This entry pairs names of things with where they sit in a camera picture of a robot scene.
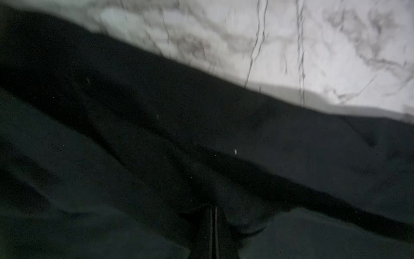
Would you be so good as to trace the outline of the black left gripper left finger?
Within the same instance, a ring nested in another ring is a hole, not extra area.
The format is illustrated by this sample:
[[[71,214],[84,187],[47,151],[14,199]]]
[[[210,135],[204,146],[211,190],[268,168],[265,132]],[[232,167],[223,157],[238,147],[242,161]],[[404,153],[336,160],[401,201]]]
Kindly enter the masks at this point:
[[[195,236],[189,258],[213,258],[213,211],[210,207],[204,207],[201,210],[198,231]]]

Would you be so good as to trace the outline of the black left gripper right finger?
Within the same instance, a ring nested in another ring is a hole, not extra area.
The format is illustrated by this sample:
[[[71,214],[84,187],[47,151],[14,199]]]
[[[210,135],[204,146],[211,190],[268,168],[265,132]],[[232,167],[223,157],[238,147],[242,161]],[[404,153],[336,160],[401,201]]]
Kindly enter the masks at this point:
[[[218,207],[214,209],[214,258],[239,259],[225,216]]]

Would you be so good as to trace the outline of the black t-shirt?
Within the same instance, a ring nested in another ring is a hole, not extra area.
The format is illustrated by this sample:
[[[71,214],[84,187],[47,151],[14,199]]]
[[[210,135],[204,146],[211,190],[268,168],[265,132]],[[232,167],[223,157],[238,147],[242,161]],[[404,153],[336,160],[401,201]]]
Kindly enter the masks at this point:
[[[414,127],[324,114],[1,5],[1,258],[411,259]]]

